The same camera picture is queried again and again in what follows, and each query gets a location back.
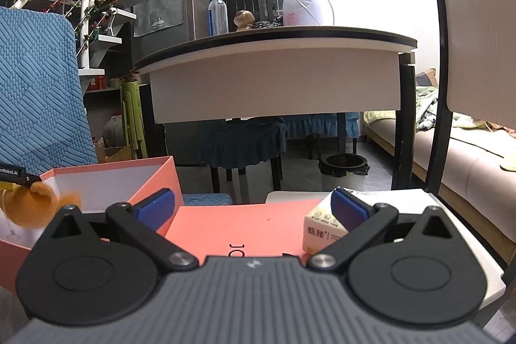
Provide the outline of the orange plush toy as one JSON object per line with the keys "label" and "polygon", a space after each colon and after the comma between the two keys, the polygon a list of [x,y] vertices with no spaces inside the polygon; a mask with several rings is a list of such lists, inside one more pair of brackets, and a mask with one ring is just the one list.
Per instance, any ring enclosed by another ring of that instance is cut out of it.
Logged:
{"label": "orange plush toy", "polygon": [[76,193],[59,196],[43,182],[35,182],[30,187],[11,184],[7,189],[1,189],[1,210],[5,217],[26,229],[47,226],[66,205],[74,205],[81,210],[80,196]]}

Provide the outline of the pink box base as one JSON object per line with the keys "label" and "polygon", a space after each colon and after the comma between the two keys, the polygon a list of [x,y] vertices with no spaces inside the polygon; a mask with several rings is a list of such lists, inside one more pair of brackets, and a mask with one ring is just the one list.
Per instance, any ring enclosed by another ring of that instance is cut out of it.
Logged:
{"label": "pink box base", "polygon": [[[171,156],[51,169],[40,178],[58,195],[78,194],[85,213],[105,211],[116,202],[137,204],[162,188],[173,192],[175,211],[184,204]],[[21,228],[1,216],[1,287],[15,291],[17,272],[42,232]]]}

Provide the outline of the pink box lid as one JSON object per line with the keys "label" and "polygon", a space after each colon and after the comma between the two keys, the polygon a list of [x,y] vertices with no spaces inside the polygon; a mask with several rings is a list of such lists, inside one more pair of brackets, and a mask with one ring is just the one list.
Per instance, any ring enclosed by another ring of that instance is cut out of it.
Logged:
{"label": "pink box lid", "polygon": [[317,199],[229,206],[183,206],[165,238],[200,262],[209,256],[304,255],[303,221]]}

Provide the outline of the tissue pack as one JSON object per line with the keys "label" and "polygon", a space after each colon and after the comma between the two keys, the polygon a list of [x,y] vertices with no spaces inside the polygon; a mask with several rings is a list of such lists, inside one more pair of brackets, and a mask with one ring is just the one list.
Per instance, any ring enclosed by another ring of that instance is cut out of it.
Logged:
{"label": "tissue pack", "polygon": [[311,255],[333,244],[368,219],[367,211],[337,199],[337,216],[332,212],[332,192],[304,218],[303,250]]}

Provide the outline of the blue covered chair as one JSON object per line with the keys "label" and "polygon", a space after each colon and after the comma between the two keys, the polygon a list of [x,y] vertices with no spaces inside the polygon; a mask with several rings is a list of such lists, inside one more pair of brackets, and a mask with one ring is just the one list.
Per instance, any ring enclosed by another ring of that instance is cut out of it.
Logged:
{"label": "blue covered chair", "polygon": [[41,175],[97,162],[74,48],[64,17],[1,9],[1,164]]}

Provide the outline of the black trash bin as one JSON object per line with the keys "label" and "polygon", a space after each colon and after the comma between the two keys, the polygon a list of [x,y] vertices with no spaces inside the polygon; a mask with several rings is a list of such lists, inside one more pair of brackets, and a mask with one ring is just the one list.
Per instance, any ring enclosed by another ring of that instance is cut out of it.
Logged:
{"label": "black trash bin", "polygon": [[331,191],[338,187],[361,191],[370,169],[365,157],[348,153],[323,158],[318,163],[318,168],[323,191]]}

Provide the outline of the green folding stool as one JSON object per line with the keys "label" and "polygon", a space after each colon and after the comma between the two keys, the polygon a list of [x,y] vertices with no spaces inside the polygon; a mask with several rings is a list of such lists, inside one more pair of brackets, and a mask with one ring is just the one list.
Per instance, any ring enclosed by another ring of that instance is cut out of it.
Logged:
{"label": "green folding stool", "polygon": [[133,159],[148,157],[144,119],[141,106],[139,84],[137,81],[124,82],[121,86],[121,105],[123,132]]}

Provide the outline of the teal skirted chair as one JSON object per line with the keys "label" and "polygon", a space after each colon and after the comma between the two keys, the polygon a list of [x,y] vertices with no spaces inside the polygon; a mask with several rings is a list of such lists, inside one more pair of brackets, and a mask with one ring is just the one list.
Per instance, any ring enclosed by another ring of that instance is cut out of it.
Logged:
{"label": "teal skirted chair", "polygon": [[182,167],[207,167],[214,194],[220,193],[219,170],[226,181],[233,180],[236,169],[241,175],[248,167],[271,163],[273,185],[283,178],[282,156],[289,141],[310,139],[311,159],[323,160],[320,143],[334,138],[338,150],[345,151],[345,141],[357,150],[360,138],[360,113],[298,114],[284,117],[252,117],[247,120],[193,121],[166,123],[165,145]]}

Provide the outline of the beige sofa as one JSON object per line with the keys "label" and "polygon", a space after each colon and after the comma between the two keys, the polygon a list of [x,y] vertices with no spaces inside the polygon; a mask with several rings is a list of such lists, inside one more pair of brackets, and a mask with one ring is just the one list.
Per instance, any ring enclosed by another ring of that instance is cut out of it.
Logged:
{"label": "beige sofa", "polygon": [[[415,75],[413,172],[424,180],[436,122],[438,82],[430,68]],[[515,256],[515,138],[504,128],[455,113],[438,196],[510,263]]]}

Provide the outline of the white table black edge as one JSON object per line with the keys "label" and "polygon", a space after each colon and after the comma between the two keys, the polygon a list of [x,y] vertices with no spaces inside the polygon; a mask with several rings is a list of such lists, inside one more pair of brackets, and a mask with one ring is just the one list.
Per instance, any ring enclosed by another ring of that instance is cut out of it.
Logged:
{"label": "white table black edge", "polygon": [[412,37],[362,28],[286,26],[199,38],[135,62],[158,123],[308,113],[398,112],[392,186],[414,157]]}

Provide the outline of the grey refrigerator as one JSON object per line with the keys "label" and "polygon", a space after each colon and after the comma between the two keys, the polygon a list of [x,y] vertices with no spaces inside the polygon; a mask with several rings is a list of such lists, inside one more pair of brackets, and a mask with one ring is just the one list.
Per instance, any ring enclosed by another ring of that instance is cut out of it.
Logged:
{"label": "grey refrigerator", "polygon": [[177,44],[208,37],[210,0],[148,0],[134,7],[132,60],[137,63]]}

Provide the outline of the clear water bottle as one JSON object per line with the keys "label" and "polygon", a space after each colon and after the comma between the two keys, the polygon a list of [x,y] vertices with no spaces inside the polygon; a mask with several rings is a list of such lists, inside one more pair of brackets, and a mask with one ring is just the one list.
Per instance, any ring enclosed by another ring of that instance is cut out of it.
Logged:
{"label": "clear water bottle", "polygon": [[210,36],[223,35],[229,32],[227,7],[223,0],[211,0],[208,5],[208,28]]}

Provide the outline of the white pink humidifier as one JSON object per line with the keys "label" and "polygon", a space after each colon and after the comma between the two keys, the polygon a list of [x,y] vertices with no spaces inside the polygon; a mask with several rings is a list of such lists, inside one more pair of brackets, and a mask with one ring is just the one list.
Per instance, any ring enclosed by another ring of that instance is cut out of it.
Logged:
{"label": "white pink humidifier", "polygon": [[330,0],[283,0],[284,26],[333,26],[334,10]]}

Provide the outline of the brown figurine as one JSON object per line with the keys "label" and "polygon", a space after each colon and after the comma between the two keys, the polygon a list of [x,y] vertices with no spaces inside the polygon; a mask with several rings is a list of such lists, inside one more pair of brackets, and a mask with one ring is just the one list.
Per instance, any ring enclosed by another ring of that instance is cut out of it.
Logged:
{"label": "brown figurine", "polygon": [[254,21],[254,15],[249,10],[239,10],[233,19],[236,31],[252,30]]}

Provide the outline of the white chair black frame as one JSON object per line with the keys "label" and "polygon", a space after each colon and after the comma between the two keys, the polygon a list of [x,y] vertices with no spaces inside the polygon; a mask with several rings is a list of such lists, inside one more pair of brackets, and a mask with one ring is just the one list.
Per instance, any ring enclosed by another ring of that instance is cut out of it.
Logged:
{"label": "white chair black frame", "polygon": [[[515,0],[437,0],[445,100],[438,119],[454,112],[497,123],[515,120]],[[398,204],[384,191],[352,194],[399,211],[398,222],[343,273],[318,272],[293,257],[276,259],[279,284],[295,291],[289,308],[310,326],[365,327],[389,333],[444,335],[476,329],[502,304],[484,305],[491,286],[510,290],[514,270],[497,277],[466,242],[466,230],[430,194],[406,190]]]}

